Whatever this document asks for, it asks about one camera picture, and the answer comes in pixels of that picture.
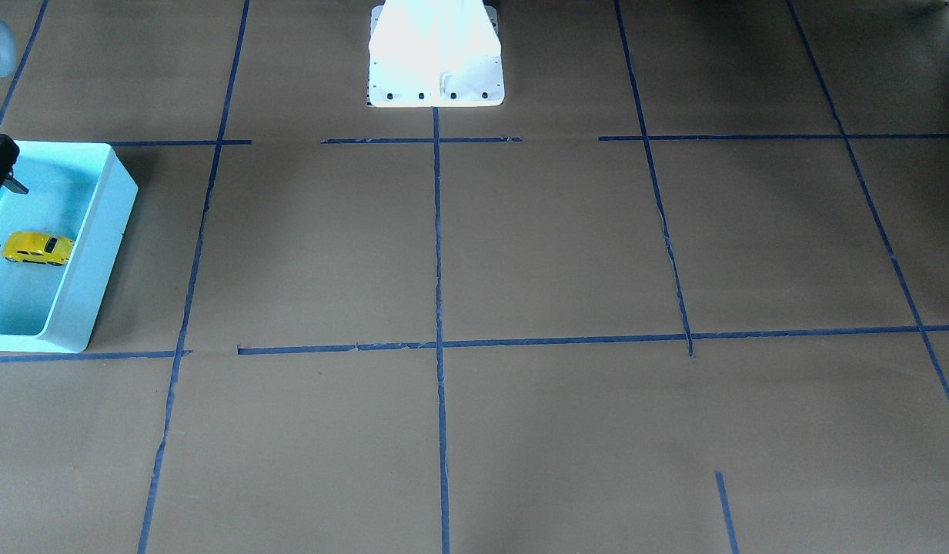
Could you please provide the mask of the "yellow beetle toy car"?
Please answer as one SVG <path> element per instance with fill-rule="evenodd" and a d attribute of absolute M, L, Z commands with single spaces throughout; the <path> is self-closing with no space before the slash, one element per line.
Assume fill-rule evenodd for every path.
<path fill-rule="evenodd" d="M 2 246 L 2 258 L 9 262 L 64 266 L 69 263 L 75 242 L 63 235 L 45 232 L 13 232 Z"/>

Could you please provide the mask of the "light blue plastic bin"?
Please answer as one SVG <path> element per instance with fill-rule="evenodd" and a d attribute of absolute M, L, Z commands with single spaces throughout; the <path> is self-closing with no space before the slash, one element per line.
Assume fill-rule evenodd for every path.
<path fill-rule="evenodd" d="M 77 353 L 89 344 L 139 187 L 105 143 L 19 141 L 0 192 L 0 245 L 17 231 L 75 242 L 60 267 L 9 262 L 0 249 L 0 352 Z"/>

